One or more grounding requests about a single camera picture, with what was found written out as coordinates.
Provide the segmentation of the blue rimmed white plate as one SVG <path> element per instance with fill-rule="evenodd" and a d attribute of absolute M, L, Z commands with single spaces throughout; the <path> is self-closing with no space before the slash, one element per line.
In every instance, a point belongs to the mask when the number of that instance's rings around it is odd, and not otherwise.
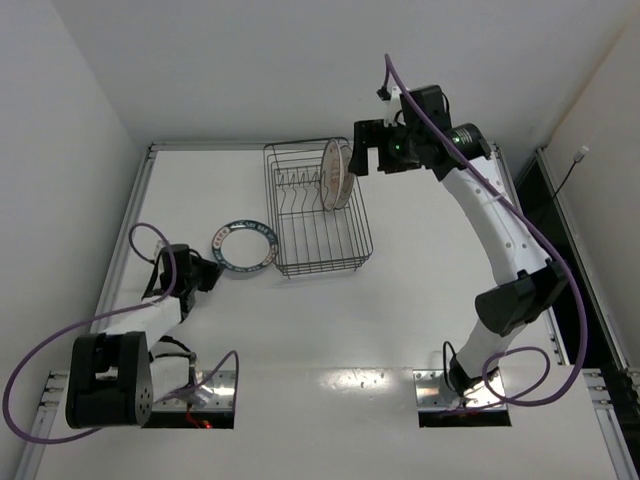
<path fill-rule="evenodd" d="M 275 232 L 257 220 L 235 220 L 223 225 L 213 236 L 214 259 L 225 269 L 249 274 L 267 268 L 275 260 L 279 240 Z"/>

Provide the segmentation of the orange sunburst plate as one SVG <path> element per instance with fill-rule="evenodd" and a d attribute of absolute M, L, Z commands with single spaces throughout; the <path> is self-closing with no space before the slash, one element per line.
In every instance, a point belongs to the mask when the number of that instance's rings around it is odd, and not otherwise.
<path fill-rule="evenodd" d="M 336 207 L 344 183 L 344 156 L 336 139 L 330 139 L 323 150 L 320 165 L 320 197 L 325 211 Z"/>

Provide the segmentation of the white plate with grey motif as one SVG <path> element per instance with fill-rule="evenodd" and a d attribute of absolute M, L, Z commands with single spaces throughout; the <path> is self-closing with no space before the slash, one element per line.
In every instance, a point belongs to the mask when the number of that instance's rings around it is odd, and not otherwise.
<path fill-rule="evenodd" d="M 349 163 L 352 159 L 351 147 L 349 145 L 342 145 L 340 150 L 342 155 L 342 167 L 344 175 L 342 187 L 340 189 L 338 200 L 335 205 L 336 209 L 344 208 L 349 202 L 355 179 L 355 175 L 349 172 Z"/>

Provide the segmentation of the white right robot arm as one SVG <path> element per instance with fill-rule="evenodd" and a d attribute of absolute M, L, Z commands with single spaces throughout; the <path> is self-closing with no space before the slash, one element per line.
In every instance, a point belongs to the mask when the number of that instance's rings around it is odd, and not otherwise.
<path fill-rule="evenodd" d="M 511 211 L 496 157 L 477 126 L 452 126 L 449 104 L 437 85 L 413 90 L 382 87 L 384 118 L 354 125 L 351 173 L 368 174 L 368 152 L 391 174 L 419 168 L 434 173 L 458 202 L 489 260 L 495 287 L 474 301 L 478 320 L 442 376 L 461 395 L 496 370 L 497 354 L 547 310 L 567 284 L 558 261 Z"/>

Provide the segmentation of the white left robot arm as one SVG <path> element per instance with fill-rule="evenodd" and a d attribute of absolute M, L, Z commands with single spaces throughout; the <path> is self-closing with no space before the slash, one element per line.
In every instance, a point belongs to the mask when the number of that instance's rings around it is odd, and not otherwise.
<path fill-rule="evenodd" d="M 118 323 L 76 338 L 65 419 L 73 429 L 142 426 L 153 404 L 195 379 L 196 354 L 150 353 L 186 320 L 198 292 L 211 291 L 222 273 L 187 244 L 162 248 L 143 291 L 143 304 Z"/>

